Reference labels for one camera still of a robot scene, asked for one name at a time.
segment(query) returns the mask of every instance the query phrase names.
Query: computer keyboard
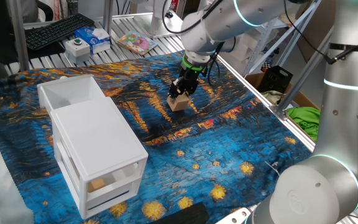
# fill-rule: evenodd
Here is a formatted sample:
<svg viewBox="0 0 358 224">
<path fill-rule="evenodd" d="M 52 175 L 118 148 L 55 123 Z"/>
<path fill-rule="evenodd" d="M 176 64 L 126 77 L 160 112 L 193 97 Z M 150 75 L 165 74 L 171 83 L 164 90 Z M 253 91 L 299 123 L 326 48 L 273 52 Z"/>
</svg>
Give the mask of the computer keyboard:
<svg viewBox="0 0 358 224">
<path fill-rule="evenodd" d="M 25 41 L 28 48 L 38 50 L 72 35 L 79 28 L 92 26 L 93 24 L 93 20 L 81 14 L 76 14 L 30 32 L 25 36 Z"/>
</svg>

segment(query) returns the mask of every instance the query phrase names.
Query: wooden block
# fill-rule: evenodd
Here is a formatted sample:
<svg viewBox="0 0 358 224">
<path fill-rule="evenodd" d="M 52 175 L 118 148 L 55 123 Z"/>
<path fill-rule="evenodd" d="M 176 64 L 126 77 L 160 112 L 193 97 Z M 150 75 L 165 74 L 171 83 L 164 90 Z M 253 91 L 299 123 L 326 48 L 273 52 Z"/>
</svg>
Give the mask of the wooden block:
<svg viewBox="0 0 358 224">
<path fill-rule="evenodd" d="M 186 93 L 179 95 L 176 99 L 168 97 L 167 102 L 173 112 L 186 109 L 188 102 L 190 101 Z"/>
<path fill-rule="evenodd" d="M 102 178 L 99 178 L 97 180 L 94 180 L 90 183 L 88 183 L 88 192 L 94 192 L 95 190 L 99 190 L 100 188 L 106 186 L 104 183 L 104 180 Z"/>
</svg>

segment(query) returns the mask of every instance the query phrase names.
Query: green ring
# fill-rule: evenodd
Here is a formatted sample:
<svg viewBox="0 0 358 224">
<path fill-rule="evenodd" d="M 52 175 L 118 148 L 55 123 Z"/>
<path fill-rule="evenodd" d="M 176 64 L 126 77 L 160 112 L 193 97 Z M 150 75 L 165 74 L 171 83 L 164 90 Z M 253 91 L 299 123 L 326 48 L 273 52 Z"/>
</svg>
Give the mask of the green ring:
<svg viewBox="0 0 358 224">
<path fill-rule="evenodd" d="M 190 68 L 190 69 L 192 69 L 192 70 L 194 70 L 194 71 L 197 71 L 197 72 L 200 72 L 200 71 L 202 71 L 202 70 L 204 69 L 204 68 L 195 68 L 195 67 L 189 65 L 189 64 L 186 62 L 186 60 L 185 60 L 185 56 L 183 56 L 183 57 L 181 58 L 181 62 L 182 62 L 187 68 Z"/>
</svg>

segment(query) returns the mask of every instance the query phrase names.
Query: blue patterned fabric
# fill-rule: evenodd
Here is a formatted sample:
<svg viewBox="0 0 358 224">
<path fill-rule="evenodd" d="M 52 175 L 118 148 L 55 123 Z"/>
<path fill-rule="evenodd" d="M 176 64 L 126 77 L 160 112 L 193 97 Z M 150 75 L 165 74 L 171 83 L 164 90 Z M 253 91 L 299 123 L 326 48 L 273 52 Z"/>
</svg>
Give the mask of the blue patterned fabric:
<svg viewBox="0 0 358 224">
<path fill-rule="evenodd" d="M 0 151 L 35 223 L 148 223 L 203 202 L 215 223 L 260 202 L 309 150 L 223 66 L 185 111 L 167 105 L 183 52 L 85 68 L 37 69 L 0 80 Z M 134 198 L 82 220 L 53 155 L 37 84 L 93 74 L 149 153 Z M 214 70 L 212 79 L 217 77 Z"/>
</svg>

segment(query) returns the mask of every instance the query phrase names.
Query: small white box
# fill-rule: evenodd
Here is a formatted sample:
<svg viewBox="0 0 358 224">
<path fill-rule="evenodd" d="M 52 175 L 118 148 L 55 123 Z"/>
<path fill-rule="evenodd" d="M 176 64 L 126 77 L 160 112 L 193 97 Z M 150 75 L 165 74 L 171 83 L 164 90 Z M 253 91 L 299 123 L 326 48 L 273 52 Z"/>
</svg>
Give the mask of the small white box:
<svg viewBox="0 0 358 224">
<path fill-rule="evenodd" d="M 66 41 L 65 48 L 68 59 L 75 64 L 79 64 L 90 59 L 90 45 L 81 38 Z"/>
<path fill-rule="evenodd" d="M 52 120 L 55 158 L 81 217 L 137 195 L 148 154 L 93 77 L 39 84 L 38 92 Z M 88 192 L 100 178 L 105 187 Z"/>
</svg>

